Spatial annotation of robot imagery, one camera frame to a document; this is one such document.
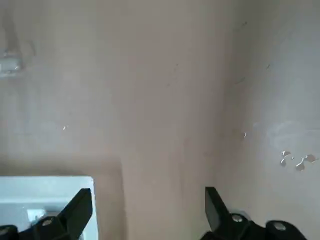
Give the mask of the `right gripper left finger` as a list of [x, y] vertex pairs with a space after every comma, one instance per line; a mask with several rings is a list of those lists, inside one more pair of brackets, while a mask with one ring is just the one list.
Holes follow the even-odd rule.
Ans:
[[92, 217], [92, 193], [82, 188], [56, 216], [46, 216], [33, 226], [18, 231], [15, 225], [2, 225], [2, 240], [78, 240]]

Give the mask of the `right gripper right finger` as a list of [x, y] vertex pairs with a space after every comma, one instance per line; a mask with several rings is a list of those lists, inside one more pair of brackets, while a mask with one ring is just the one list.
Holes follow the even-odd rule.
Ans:
[[201, 240], [305, 240], [293, 224], [270, 220], [265, 226], [237, 212], [230, 212], [215, 187], [205, 188], [205, 214], [210, 231]]

